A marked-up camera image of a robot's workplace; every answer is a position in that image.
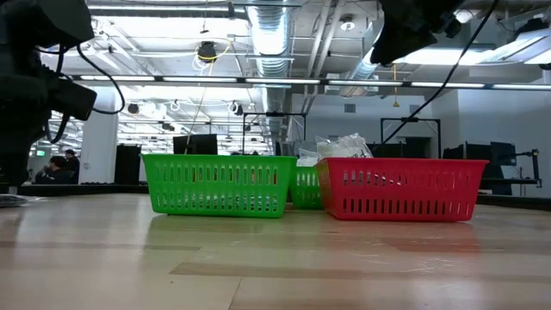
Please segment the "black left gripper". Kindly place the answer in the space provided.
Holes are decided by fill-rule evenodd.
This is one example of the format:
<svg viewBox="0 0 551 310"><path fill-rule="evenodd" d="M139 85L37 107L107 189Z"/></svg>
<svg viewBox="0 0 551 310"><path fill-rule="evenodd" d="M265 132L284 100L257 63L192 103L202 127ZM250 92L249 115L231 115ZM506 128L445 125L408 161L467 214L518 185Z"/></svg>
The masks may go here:
<svg viewBox="0 0 551 310"><path fill-rule="evenodd" d="M52 115L53 78L35 47L0 46L0 182L20 186L27 181L31 145L46 135Z"/></svg>

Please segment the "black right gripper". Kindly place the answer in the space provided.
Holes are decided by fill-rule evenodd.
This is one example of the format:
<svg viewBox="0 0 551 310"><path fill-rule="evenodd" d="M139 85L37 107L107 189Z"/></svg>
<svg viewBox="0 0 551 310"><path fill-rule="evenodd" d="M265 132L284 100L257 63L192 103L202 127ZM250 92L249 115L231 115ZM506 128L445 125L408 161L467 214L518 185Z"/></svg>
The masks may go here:
<svg viewBox="0 0 551 310"><path fill-rule="evenodd" d="M453 38L461 31L455 12L463 0L381 0L385 19L373 45L370 62L390 65L437 43L433 34Z"/></svg>

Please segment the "clear handwritten vanity pack bag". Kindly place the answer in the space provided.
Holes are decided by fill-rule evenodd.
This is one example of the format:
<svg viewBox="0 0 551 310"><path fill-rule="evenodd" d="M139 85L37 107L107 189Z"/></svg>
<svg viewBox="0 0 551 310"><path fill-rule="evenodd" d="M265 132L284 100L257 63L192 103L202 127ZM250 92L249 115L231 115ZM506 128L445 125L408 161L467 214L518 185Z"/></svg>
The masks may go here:
<svg viewBox="0 0 551 310"><path fill-rule="evenodd" d="M359 134L353 133L336 140L316 137L317 153L320 158L372 158L373 154L366 144L366 140Z"/></svg>

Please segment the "person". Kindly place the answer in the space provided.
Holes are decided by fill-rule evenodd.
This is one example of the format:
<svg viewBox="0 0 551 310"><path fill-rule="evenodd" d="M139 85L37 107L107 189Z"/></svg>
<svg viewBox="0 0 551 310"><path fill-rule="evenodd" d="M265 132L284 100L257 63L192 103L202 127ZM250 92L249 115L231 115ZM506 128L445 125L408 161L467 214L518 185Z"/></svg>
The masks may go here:
<svg viewBox="0 0 551 310"><path fill-rule="evenodd" d="M37 184L69 184L71 172L66 167L67 161L64 157L51 157L48 165L40 170L35 176Z"/></svg>
<svg viewBox="0 0 551 310"><path fill-rule="evenodd" d="M65 158L67 161L67 170L71 172L71 182L74 184L78 184L80 161L76 153L72 149L68 149L65 151Z"/></svg>

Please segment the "white square pillar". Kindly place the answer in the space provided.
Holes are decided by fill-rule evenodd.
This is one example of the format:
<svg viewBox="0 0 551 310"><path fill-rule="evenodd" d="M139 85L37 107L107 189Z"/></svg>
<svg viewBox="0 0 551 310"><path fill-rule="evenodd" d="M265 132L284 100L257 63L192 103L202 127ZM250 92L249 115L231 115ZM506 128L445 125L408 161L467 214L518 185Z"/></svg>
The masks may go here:
<svg viewBox="0 0 551 310"><path fill-rule="evenodd" d="M93 110L84 123L80 183L112 183L115 179L119 117Z"/></svg>

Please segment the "bright ceiling light panel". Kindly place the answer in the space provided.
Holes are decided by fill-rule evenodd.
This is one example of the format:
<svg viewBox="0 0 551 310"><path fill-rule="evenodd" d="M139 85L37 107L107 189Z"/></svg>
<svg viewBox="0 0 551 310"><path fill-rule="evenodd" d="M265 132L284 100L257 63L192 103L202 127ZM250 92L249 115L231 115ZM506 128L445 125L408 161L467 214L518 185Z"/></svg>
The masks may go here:
<svg viewBox="0 0 551 310"><path fill-rule="evenodd" d="M427 47L394 61L408 65L454 65L460 58L460 48ZM490 65L551 63L551 28L523 32L516 40L494 49L472 46L461 58L460 65Z"/></svg>

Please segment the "tall black cabinet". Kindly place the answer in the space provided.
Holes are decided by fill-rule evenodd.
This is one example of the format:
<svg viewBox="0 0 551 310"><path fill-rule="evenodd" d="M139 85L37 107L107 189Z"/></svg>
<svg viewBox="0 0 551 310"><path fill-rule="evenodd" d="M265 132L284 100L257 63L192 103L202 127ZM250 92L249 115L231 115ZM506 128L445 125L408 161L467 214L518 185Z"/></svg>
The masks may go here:
<svg viewBox="0 0 551 310"><path fill-rule="evenodd" d="M115 183L122 185L137 185L139 183L140 154L140 146L117 146Z"/></svg>

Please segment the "red slotted plastic basket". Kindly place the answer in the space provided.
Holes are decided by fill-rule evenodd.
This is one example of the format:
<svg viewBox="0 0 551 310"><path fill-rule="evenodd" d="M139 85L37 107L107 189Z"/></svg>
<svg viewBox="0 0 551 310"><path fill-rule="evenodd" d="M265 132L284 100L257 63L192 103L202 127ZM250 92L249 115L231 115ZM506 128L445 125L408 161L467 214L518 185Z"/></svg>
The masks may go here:
<svg viewBox="0 0 551 310"><path fill-rule="evenodd" d="M325 211L339 220L469 221L485 160L324 158L315 165Z"/></svg>

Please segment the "black background robot workstation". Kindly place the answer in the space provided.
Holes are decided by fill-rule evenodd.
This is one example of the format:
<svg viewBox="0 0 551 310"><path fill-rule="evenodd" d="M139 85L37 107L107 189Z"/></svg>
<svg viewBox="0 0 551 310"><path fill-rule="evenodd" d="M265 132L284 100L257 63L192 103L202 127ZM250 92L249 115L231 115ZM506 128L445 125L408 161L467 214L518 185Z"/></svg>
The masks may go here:
<svg viewBox="0 0 551 310"><path fill-rule="evenodd" d="M512 195L512 186L535 185L542 187L542 179L539 171L540 151L532 149L526 152L518 152L511 143L491 142L489 145L472 144L465 142L454 148L446 148L443 157L446 159L477 159L486 160L480 189L491 192L493 195ZM517 168L518 159L526 157L532 163L532 177L523 177L518 173L517 177L506 177L503 168Z"/></svg>

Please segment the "green slotted plastic basket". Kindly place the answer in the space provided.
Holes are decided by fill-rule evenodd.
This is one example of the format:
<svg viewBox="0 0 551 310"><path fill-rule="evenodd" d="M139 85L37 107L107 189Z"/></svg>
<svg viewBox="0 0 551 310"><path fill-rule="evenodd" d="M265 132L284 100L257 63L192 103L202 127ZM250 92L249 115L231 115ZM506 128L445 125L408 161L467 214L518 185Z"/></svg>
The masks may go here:
<svg viewBox="0 0 551 310"><path fill-rule="evenodd" d="M294 208L321 210L319 177L316 168L297 166L291 178L290 194Z"/></svg>
<svg viewBox="0 0 551 310"><path fill-rule="evenodd" d="M155 213L280 218L297 158L146 154L143 161Z"/></svg>

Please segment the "black computer monitor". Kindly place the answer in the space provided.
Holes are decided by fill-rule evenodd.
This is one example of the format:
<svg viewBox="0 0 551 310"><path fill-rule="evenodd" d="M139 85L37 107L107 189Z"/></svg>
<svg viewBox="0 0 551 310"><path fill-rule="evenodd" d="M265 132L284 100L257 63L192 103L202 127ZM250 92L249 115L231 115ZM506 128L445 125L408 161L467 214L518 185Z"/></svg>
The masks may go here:
<svg viewBox="0 0 551 310"><path fill-rule="evenodd" d="M194 134L173 138L174 154L217 155L216 134Z"/></svg>

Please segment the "black background rig frame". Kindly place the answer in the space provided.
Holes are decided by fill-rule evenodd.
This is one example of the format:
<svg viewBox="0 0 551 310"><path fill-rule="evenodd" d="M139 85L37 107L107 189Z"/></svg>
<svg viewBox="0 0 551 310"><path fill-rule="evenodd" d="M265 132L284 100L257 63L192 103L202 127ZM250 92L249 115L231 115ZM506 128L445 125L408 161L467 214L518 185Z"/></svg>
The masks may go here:
<svg viewBox="0 0 551 310"><path fill-rule="evenodd" d="M437 141L437 157L442 158L443 155L443 149L442 149L442 124L440 119L435 118L418 118L418 117L400 117L400 118L380 118L380 145L386 144L386 138L385 138L385 128L384 123L386 121L400 121L401 123L408 124L408 123L417 123L417 122L424 122L427 126L429 122L434 122L436 124L436 141Z"/></svg>
<svg viewBox="0 0 551 310"><path fill-rule="evenodd" d="M241 153L248 154L245 147L246 134L253 127L259 127L262 142L267 151L276 156L296 156L295 140L291 134L295 131L298 140L306 138L306 114L271 112L244 112L242 115Z"/></svg>

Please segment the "black aluminium table frame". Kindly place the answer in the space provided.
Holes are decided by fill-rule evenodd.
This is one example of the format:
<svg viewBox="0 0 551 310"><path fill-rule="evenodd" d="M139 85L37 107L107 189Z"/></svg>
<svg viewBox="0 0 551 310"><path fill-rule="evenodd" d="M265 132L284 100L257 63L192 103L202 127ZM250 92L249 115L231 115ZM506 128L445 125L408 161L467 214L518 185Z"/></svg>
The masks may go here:
<svg viewBox="0 0 551 310"><path fill-rule="evenodd" d="M74 82L84 84L107 82L107 77L99 75L72 76ZM422 81L390 81L390 80L352 80L328 78L264 78L264 77L208 77L208 76L113 76L119 85L153 84L160 86L201 86L250 88L274 86L344 86L344 87L380 87L380 88L413 88L437 90L510 90L551 92L551 84L505 84L505 83L456 83L456 82L422 82ZM42 196L69 195L104 195L104 194L146 194L147 189L141 185L116 185L108 183L92 183L85 185L61 185L61 189L46 189L46 185L29 185L15 187L15 194ZM518 197L504 195L479 195L479 204L494 205L504 208L522 208L529 210L551 211L551 198Z"/></svg>

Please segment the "silver ventilation duct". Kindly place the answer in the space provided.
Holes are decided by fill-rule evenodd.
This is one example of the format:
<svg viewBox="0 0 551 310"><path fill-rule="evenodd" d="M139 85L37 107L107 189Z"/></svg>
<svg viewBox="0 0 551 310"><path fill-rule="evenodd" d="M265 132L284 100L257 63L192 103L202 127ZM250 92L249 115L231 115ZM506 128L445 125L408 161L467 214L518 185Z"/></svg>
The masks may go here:
<svg viewBox="0 0 551 310"><path fill-rule="evenodd" d="M251 41L256 61L257 75L261 78L287 78L290 55L291 9L269 4L275 0L257 0L257 5L246 8L251 22ZM269 85L262 89L265 112L288 112L291 104L290 89Z"/></svg>

